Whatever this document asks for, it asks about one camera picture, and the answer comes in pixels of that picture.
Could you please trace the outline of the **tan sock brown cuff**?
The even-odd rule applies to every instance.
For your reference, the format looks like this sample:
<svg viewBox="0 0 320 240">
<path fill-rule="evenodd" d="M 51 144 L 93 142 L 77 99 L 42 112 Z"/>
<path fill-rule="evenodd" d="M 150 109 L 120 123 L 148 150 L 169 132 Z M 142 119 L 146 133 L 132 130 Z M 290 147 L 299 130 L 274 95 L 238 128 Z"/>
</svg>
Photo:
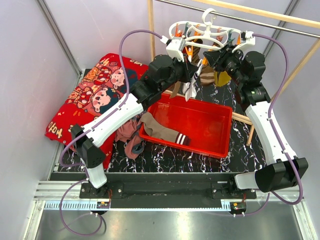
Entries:
<svg viewBox="0 0 320 240">
<path fill-rule="evenodd" d="M 200 48 L 197 47 L 197 46 L 192 46 L 192 58 L 191 58 L 191 63 L 193 65 L 196 65 L 199 60 L 200 60 L 200 57 L 199 57 L 199 52 L 200 52 Z"/>
<path fill-rule="evenodd" d="M 170 98 L 171 99 L 178 95 L 180 87 L 181 87 L 181 82 L 180 81 L 178 81 L 178 82 L 176 82 L 174 84 L 173 90 L 171 91 L 171 94 L 170 94 Z"/>
</svg>

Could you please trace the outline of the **white round clip hanger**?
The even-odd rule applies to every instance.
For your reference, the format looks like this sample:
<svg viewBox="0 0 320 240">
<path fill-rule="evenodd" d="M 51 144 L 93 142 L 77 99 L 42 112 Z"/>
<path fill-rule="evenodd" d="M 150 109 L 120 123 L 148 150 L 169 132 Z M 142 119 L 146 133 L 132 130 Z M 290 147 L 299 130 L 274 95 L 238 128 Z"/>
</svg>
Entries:
<svg viewBox="0 0 320 240">
<path fill-rule="evenodd" d="M 184 20 L 173 23 L 168 29 L 169 38 L 184 39 L 185 46 L 213 51 L 227 44 L 243 44 L 241 30 L 214 25 L 214 20 L 217 18 L 216 12 L 213 8 L 206 9 L 201 16 L 202 22 Z"/>
</svg>

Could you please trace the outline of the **taupe ribbed sock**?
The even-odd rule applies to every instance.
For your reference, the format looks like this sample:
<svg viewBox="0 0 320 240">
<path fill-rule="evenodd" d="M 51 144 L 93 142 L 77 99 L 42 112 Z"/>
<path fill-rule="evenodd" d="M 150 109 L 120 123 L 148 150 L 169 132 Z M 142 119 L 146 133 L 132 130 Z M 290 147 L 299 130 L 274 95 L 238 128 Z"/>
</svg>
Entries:
<svg viewBox="0 0 320 240">
<path fill-rule="evenodd" d="M 144 131 L 153 138 L 175 142 L 180 134 L 178 131 L 158 123 L 150 112 L 144 113 L 141 116 L 140 121 L 143 123 Z"/>
</svg>

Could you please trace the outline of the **maroon striped cuff sock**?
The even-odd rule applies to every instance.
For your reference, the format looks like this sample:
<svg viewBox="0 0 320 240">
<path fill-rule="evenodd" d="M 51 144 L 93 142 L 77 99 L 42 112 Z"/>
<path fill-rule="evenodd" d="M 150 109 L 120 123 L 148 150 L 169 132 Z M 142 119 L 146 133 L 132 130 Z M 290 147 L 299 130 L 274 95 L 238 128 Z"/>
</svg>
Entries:
<svg viewBox="0 0 320 240">
<path fill-rule="evenodd" d="M 189 146 L 191 139 L 183 133 L 178 133 L 175 139 L 175 143 L 179 145 Z"/>
</svg>

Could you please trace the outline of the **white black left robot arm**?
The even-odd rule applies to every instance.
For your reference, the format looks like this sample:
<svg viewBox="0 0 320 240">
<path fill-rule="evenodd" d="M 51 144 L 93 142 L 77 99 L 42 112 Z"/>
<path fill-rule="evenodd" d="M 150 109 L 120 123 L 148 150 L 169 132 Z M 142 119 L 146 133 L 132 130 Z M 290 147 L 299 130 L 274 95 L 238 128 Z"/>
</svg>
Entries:
<svg viewBox="0 0 320 240">
<path fill-rule="evenodd" d="M 182 61 L 168 55 L 157 55 L 147 71 L 124 96 L 94 121 L 71 128 L 72 145 L 87 171 L 90 192 L 97 198 L 108 193 L 103 161 L 106 155 L 100 149 L 105 140 L 132 117 L 147 110 L 161 99 L 162 93 L 176 82 L 190 83 L 198 67 L 186 56 Z"/>
</svg>

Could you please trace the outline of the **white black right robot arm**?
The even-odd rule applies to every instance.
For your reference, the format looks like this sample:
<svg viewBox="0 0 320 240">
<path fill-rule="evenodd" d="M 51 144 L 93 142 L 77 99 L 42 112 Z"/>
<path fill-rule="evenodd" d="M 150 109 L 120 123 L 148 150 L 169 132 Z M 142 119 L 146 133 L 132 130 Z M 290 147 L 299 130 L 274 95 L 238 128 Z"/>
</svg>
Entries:
<svg viewBox="0 0 320 240">
<path fill-rule="evenodd" d="M 218 73 L 227 73 L 236 83 L 236 100 L 255 128 L 265 156 L 265 167 L 234 177 L 227 185 L 228 195 L 236 199 L 246 189 L 268 193 L 301 183 L 309 164 L 290 147 L 270 109 L 271 99 L 261 83 L 266 69 L 265 56 L 257 51 L 243 54 L 235 46 L 205 51 L 204 56 L 210 67 Z"/>
</svg>

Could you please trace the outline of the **brown hanging sock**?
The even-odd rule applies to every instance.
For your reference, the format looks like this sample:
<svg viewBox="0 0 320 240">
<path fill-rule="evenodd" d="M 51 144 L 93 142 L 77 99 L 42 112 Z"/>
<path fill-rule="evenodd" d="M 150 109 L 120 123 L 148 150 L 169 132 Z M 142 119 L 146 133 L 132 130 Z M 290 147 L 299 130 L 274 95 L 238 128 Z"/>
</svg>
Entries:
<svg viewBox="0 0 320 240">
<path fill-rule="evenodd" d="M 202 69 L 199 78 L 200 84 L 203 86 L 208 86 L 215 82 L 215 72 L 210 67 L 208 60 L 205 57 L 202 60 Z"/>
</svg>

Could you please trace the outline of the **mustard yellow hanging sock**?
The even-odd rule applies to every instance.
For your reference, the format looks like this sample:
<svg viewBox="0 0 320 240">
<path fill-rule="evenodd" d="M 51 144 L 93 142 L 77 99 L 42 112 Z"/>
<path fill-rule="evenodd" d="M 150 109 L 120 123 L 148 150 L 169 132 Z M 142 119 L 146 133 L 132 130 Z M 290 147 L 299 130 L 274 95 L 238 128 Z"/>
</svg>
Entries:
<svg viewBox="0 0 320 240">
<path fill-rule="evenodd" d="M 231 81 L 231 77 L 227 74 L 227 72 L 214 72 L 214 84 L 216 87 L 223 87 L 227 85 Z"/>
</svg>

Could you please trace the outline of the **red plastic bin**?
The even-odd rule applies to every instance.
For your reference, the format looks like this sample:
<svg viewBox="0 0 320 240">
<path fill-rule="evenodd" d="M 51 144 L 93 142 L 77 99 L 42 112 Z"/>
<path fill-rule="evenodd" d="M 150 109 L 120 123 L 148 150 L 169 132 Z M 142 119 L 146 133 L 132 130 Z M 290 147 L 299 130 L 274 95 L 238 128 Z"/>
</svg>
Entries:
<svg viewBox="0 0 320 240">
<path fill-rule="evenodd" d="M 147 110 L 164 127 L 189 137 L 189 145 L 181 145 L 149 136 L 144 126 L 139 135 L 144 140 L 175 149 L 213 158 L 224 158 L 229 152 L 232 108 L 182 96 L 170 98 L 163 93 L 161 99 Z"/>
</svg>

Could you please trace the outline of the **red cartoon bear pillow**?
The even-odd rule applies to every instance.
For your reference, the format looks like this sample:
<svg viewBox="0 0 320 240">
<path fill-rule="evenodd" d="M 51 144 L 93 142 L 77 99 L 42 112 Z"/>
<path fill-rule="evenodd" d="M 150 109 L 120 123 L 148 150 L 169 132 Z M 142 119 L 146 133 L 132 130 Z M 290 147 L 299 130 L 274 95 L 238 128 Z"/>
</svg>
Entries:
<svg viewBox="0 0 320 240">
<path fill-rule="evenodd" d="M 86 74 L 80 84 L 68 96 L 45 130 L 45 136 L 52 141 L 67 145 L 72 140 L 71 129 L 97 119 L 114 106 L 126 93 L 125 77 L 133 85 L 147 71 L 146 64 L 128 57 L 120 64 L 118 54 L 108 53 Z M 116 131 L 103 143 L 101 150 L 106 158 L 104 169 L 108 169 Z"/>
</svg>

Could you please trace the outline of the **pink and teal garment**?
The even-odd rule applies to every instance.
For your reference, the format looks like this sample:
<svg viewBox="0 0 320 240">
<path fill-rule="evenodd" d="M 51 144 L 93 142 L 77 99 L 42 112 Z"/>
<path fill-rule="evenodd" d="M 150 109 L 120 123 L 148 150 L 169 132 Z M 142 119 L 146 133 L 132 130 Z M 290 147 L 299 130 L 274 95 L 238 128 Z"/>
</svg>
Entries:
<svg viewBox="0 0 320 240">
<path fill-rule="evenodd" d="M 139 135 L 141 126 L 140 120 L 130 119 L 116 130 L 115 141 L 126 143 L 124 153 L 128 159 L 135 160 L 144 151 L 145 142 Z"/>
</svg>

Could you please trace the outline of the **wooden rack frame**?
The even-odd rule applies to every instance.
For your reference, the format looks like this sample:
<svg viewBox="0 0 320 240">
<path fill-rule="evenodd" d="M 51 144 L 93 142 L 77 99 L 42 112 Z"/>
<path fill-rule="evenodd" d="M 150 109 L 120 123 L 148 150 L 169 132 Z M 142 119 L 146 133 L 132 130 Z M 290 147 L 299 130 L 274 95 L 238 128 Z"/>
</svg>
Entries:
<svg viewBox="0 0 320 240">
<path fill-rule="evenodd" d="M 193 7 L 190 5 L 185 5 L 182 3 L 173 2 L 170 0 L 156 0 L 156 1 L 161 2 L 161 3 L 170 4 L 170 5 L 174 5 L 174 6 L 178 6 L 178 7 L 182 7 L 182 8 L 186 8 L 186 9 L 199 11 L 199 12 L 204 11 L 203 9 L 200 9 L 200 8 L 196 8 L 196 7 Z M 229 2 L 222 1 L 222 0 L 195 0 L 195 1 L 200 2 L 200 3 L 204 3 L 204 4 L 208 4 L 208 5 L 212 5 L 212 6 L 216 6 L 216 7 L 221 7 L 221 8 L 225 8 L 225 9 L 238 11 L 238 12 L 243 12 L 243 13 L 261 16 L 261 17 L 265 17 L 265 18 L 275 19 L 275 20 L 279 20 L 280 22 L 277 26 L 275 26 L 275 25 L 265 24 L 265 23 L 261 23 L 261 22 L 257 22 L 257 21 L 253 21 L 253 20 L 248 20 L 248 19 L 244 19 L 244 18 L 239 18 L 239 17 L 215 12 L 216 15 L 219 15 L 224 18 L 229 18 L 229 19 L 233 19 L 233 20 L 237 20 L 237 21 L 241 21 L 241 22 L 251 23 L 251 24 L 266 27 L 266 28 L 272 28 L 272 29 L 278 30 L 278 32 L 281 32 L 281 31 L 282 32 L 289 32 L 289 33 L 303 35 L 303 36 L 317 39 L 314 42 L 314 44 L 310 47 L 308 52 L 304 55 L 304 57 L 299 61 L 299 63 L 294 68 L 294 70 L 291 72 L 291 74 L 288 76 L 288 78 L 287 78 L 286 82 L 283 84 L 283 86 L 279 87 L 279 90 L 271 98 L 271 101 L 274 103 L 276 102 L 276 99 L 286 90 L 286 88 L 293 81 L 293 79 L 297 76 L 297 74 L 303 69 L 303 67 L 311 59 L 311 57 L 320 48 L 320 35 L 297 31 L 297 30 L 293 30 L 293 29 L 288 29 L 288 28 L 285 28 L 284 26 L 281 26 L 281 22 L 284 22 L 284 24 L 285 23 L 293 23 L 296 25 L 320 29 L 320 22 L 318 22 L 318 21 L 291 16 L 291 13 L 294 11 L 296 6 L 298 5 L 299 0 L 291 0 L 285 10 L 285 14 L 284 13 L 280 14 L 280 13 L 275 13 L 275 12 L 271 12 L 271 11 L 267 11 L 267 10 L 243 6 L 243 5 L 239 5 L 239 4 L 235 4 L 235 3 L 229 3 Z M 154 6 L 153 6 L 154 1 L 147 0 L 146 2 L 147 2 L 147 12 L 148 12 L 148 28 L 149 28 L 149 30 L 154 31 L 155 30 Z M 155 57 L 155 53 L 156 53 L 155 37 L 151 36 L 150 37 L 150 54 L 151 54 L 152 59 Z M 233 113 L 232 118 L 234 120 L 246 123 L 248 125 L 250 122 L 249 120 L 246 119 L 246 117 L 244 117 L 243 115 L 237 114 L 237 113 Z M 249 146 L 252 142 L 254 131 L 255 131 L 255 128 L 251 124 L 248 138 L 247 138 L 247 142 L 246 142 L 247 146 Z"/>
</svg>

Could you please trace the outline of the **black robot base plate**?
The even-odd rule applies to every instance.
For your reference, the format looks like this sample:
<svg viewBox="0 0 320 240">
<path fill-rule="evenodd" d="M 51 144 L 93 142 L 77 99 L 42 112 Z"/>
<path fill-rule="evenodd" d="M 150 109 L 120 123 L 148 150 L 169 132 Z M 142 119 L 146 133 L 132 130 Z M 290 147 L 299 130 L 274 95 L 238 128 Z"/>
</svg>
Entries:
<svg viewBox="0 0 320 240">
<path fill-rule="evenodd" d="M 168 196 L 201 195 L 212 199 L 254 200 L 254 189 L 241 190 L 234 183 L 235 173 L 107 173 L 107 182 L 96 189 L 91 183 L 83 183 L 81 199 L 124 199 L 133 195 Z"/>
</svg>

